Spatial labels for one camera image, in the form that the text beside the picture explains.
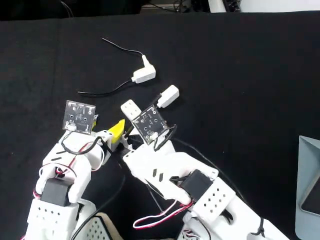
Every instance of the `black tablecloth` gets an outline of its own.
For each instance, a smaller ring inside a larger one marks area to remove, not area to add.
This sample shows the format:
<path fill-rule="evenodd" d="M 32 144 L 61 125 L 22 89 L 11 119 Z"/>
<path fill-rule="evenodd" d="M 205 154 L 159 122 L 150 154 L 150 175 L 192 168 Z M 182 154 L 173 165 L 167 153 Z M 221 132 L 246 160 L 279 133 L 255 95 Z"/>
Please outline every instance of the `black tablecloth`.
<path fill-rule="evenodd" d="M 63 134 L 66 100 L 96 105 L 102 130 L 124 117 L 120 105 L 128 99 L 144 108 L 174 84 L 180 98 L 161 114 L 178 125 L 176 137 L 201 150 L 259 215 L 295 239 L 298 136 L 320 139 L 319 22 L 319 12 L 0 22 L 0 238 L 26 230 L 38 169 Z M 146 54 L 156 79 L 106 98 L 78 96 L 113 89 L 142 66 L 102 36 Z M 84 194 L 97 206 L 122 179 L 115 157 Z M 105 211 L 127 239 L 174 237 L 182 225 L 177 216 L 133 230 L 135 219 L 159 210 L 132 176 Z"/>

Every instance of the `white power adapter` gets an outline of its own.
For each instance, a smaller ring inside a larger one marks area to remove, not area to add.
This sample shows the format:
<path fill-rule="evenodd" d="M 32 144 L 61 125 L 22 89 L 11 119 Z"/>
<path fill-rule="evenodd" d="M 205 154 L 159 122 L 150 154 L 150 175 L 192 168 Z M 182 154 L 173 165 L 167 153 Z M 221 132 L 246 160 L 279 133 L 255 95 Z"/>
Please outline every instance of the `white power adapter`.
<path fill-rule="evenodd" d="M 156 105 L 158 108 L 165 108 L 176 100 L 180 94 L 179 89 L 175 85 L 171 85 L 160 95 L 161 97 L 158 99 L 158 103 Z"/>
<path fill-rule="evenodd" d="M 131 78 L 132 82 L 136 84 L 143 83 L 145 81 L 154 79 L 156 77 L 156 69 L 152 64 L 150 64 L 146 55 L 142 55 L 142 61 L 143 61 L 144 67 L 135 71 L 133 73 L 133 77 Z"/>

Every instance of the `white connector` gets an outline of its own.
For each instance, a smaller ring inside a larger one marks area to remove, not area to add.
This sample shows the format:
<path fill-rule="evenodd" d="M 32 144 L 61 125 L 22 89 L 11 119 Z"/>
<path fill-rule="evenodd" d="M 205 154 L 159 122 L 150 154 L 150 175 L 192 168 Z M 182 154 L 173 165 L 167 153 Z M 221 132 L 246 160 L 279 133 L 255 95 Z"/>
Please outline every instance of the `white connector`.
<path fill-rule="evenodd" d="M 156 77 L 156 69 L 153 65 L 150 64 L 146 55 L 142 55 L 142 61 L 144 64 L 143 68 L 135 71 L 132 76 L 132 82 L 136 84 L 143 83 L 150 79 L 154 79 Z"/>
<path fill-rule="evenodd" d="M 131 99 L 121 105 L 121 110 L 130 121 L 138 117 L 141 113 L 140 108 Z"/>
<path fill-rule="evenodd" d="M 158 100 L 158 108 L 165 108 L 179 97 L 179 89 L 175 85 L 171 85 L 164 92 Z"/>

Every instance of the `yellow block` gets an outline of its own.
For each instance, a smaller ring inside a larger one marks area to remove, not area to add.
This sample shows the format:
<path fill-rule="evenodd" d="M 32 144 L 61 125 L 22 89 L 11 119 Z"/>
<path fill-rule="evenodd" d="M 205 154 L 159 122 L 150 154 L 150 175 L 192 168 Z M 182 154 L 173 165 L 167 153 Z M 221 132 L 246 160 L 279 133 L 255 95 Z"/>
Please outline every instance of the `yellow block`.
<path fill-rule="evenodd" d="M 108 131 L 113 134 L 112 143 L 115 144 L 119 141 L 121 136 L 124 134 L 125 130 L 125 120 L 120 120 L 116 125 L 114 125 L 112 128 L 110 128 Z"/>

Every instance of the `black cable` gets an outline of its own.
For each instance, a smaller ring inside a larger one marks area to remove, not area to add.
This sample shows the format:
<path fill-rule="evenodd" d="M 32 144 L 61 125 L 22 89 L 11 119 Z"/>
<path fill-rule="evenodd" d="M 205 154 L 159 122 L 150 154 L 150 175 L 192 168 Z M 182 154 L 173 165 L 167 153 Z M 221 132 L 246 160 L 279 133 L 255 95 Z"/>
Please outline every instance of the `black cable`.
<path fill-rule="evenodd" d="M 74 154 L 74 155 L 83 155 L 83 154 L 87 154 L 88 152 L 90 152 L 94 147 L 95 145 L 97 144 L 97 142 L 99 140 L 101 140 L 103 146 L 109 151 L 110 154 L 112 154 L 112 151 L 111 149 L 109 148 L 108 144 L 102 139 L 101 136 L 98 136 L 92 143 L 92 145 L 90 147 L 88 147 L 86 150 L 83 150 L 83 151 L 72 151 L 71 149 L 67 148 L 66 145 L 64 144 L 64 141 L 73 133 L 70 132 L 69 134 L 65 135 L 65 137 L 62 139 L 61 141 L 61 146 L 63 147 L 63 149 L 70 153 L 70 154 Z"/>
<path fill-rule="evenodd" d="M 264 219 L 262 217 L 260 217 L 260 226 L 258 228 L 258 231 L 256 233 L 251 232 L 251 234 L 255 236 L 261 235 L 265 238 Z"/>
<path fill-rule="evenodd" d="M 160 206 L 160 203 L 158 202 L 158 200 L 156 199 L 154 193 L 152 192 L 153 190 L 151 189 L 151 187 L 150 187 L 148 184 L 146 184 L 146 188 L 148 189 L 148 191 L 149 191 L 151 197 L 153 198 L 155 204 L 158 206 L 160 212 L 162 213 L 164 210 L 163 210 L 163 208 Z"/>
<path fill-rule="evenodd" d="M 239 190 L 239 188 L 234 184 L 234 182 L 228 177 L 228 175 L 226 175 L 217 165 L 215 165 L 213 162 L 211 162 L 205 155 L 203 155 L 198 149 L 196 149 L 194 146 L 192 146 L 191 144 L 182 141 L 178 138 L 173 138 L 172 140 L 193 149 L 197 154 L 199 154 L 208 164 L 210 164 L 211 166 L 213 166 L 215 169 L 217 169 L 220 174 L 229 182 L 229 184 L 231 185 L 231 188 L 239 195 L 239 197 L 242 199 L 242 201 L 248 205 L 245 197 L 242 195 L 241 191 Z"/>
<path fill-rule="evenodd" d="M 92 97 L 92 98 L 105 97 L 110 94 L 113 94 L 114 92 L 116 92 L 117 90 L 119 90 L 120 88 L 122 88 L 123 86 L 125 86 L 128 83 L 132 83 L 132 80 L 125 81 L 124 83 L 120 84 L 119 86 L 117 86 L 115 89 L 113 89 L 111 91 L 107 91 L 107 92 L 78 91 L 78 94 L 80 94 L 81 96 L 84 96 L 84 97 Z"/>
<path fill-rule="evenodd" d="M 156 8 L 158 8 L 158 9 L 162 9 L 162 10 L 165 10 L 165 11 L 168 11 L 168 12 L 172 12 L 172 13 L 178 13 L 175 10 L 168 9 L 168 8 L 163 7 L 163 6 L 158 6 L 158 5 L 156 5 L 156 4 L 154 4 L 154 3 L 150 2 L 150 1 L 149 1 L 149 4 L 154 6 L 154 7 L 156 7 Z"/>
<path fill-rule="evenodd" d="M 195 220 L 197 220 L 202 226 L 203 226 L 203 228 L 205 229 L 205 231 L 208 233 L 208 236 L 209 236 L 209 240 L 211 240 L 211 234 L 210 234 L 210 231 L 208 230 L 208 228 L 203 224 L 203 222 L 202 221 L 200 221 L 200 219 L 199 218 L 197 218 L 197 217 L 193 217 L 193 219 L 195 219 Z"/>
<path fill-rule="evenodd" d="M 71 240 L 75 240 L 79 232 L 84 228 L 84 226 L 98 213 L 100 212 L 103 208 L 105 208 L 111 201 L 113 201 L 116 196 L 120 193 L 122 190 L 124 184 L 126 181 L 126 176 L 123 175 L 123 179 L 121 181 L 119 189 L 110 197 L 104 204 L 102 204 L 96 211 L 94 211 L 84 222 L 79 226 L 79 228 L 75 231 L 74 235 L 72 236 Z"/>
<path fill-rule="evenodd" d="M 127 48 L 121 47 L 121 46 L 119 46 L 119 45 L 115 44 L 114 42 L 112 42 L 112 41 L 110 41 L 110 40 L 108 40 L 108 39 L 104 38 L 104 37 L 102 37 L 101 39 L 102 39 L 102 40 L 104 40 L 104 41 L 106 41 L 107 43 L 112 44 L 113 46 L 115 46 L 115 47 L 117 47 L 118 49 L 121 49 L 121 50 L 123 50 L 123 51 L 127 51 L 127 52 L 132 52 L 132 53 L 141 54 L 142 56 L 144 55 L 144 54 L 143 54 L 142 52 L 140 52 L 140 51 L 137 51 L 137 50 L 131 50 L 131 49 L 127 49 Z"/>
<path fill-rule="evenodd" d="M 156 151 L 158 151 L 160 148 L 162 148 L 163 147 L 163 145 L 165 145 L 166 144 L 166 142 L 168 142 L 172 137 L 173 137 L 173 135 L 175 134 L 175 132 L 176 132 L 176 130 L 177 130 L 177 125 L 176 124 L 174 124 L 173 126 L 171 126 L 170 128 L 169 128 L 169 133 L 168 133 L 168 136 L 166 136 L 165 137 L 165 139 L 156 147 L 156 145 L 157 145 L 157 142 L 158 142 L 158 138 L 156 138 L 155 140 L 154 140 L 154 145 L 153 145 L 153 150 L 156 152 Z"/>

